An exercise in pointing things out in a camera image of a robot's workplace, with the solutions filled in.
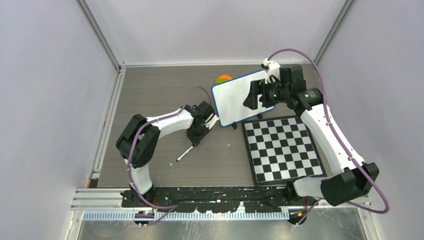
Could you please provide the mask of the black white marker pen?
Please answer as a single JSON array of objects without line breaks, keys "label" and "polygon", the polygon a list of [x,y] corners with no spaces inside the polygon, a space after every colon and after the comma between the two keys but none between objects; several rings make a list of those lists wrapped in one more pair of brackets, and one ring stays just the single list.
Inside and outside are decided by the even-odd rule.
[{"label": "black white marker pen", "polygon": [[177,159],[176,162],[180,162],[194,147],[190,146],[184,153],[182,153]]}]

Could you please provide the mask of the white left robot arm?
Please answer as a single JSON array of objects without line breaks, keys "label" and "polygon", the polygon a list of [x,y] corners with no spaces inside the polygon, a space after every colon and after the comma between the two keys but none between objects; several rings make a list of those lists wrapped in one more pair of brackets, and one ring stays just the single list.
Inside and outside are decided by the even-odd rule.
[{"label": "white left robot arm", "polygon": [[150,178],[149,162],[161,138],[185,131],[191,147],[195,148],[218,120],[214,108],[205,101],[200,105],[185,105],[156,117],[135,114],[115,144],[127,164],[135,202],[141,207],[148,207],[153,202],[154,185]]}]

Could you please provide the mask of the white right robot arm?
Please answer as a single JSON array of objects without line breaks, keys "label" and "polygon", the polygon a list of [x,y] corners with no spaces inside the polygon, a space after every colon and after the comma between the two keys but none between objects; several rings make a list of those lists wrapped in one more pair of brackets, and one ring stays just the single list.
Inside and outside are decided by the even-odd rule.
[{"label": "white right robot arm", "polygon": [[305,176],[287,183],[287,202],[299,205],[305,197],[315,197],[338,206],[352,203],[371,189],[377,189],[378,166],[366,163],[347,141],[331,115],[324,90],[307,88],[299,64],[275,64],[263,68],[266,77],[248,83],[243,106],[256,110],[258,107],[286,104],[318,141],[332,171],[332,176]]}]

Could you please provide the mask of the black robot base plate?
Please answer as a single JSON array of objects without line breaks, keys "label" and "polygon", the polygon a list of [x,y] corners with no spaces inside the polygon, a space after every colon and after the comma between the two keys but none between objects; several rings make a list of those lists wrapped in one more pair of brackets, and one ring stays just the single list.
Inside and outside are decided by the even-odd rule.
[{"label": "black robot base plate", "polygon": [[240,207],[246,213],[277,213],[283,207],[306,210],[316,200],[312,197],[290,198],[284,187],[155,187],[145,199],[160,213],[234,213]]}]

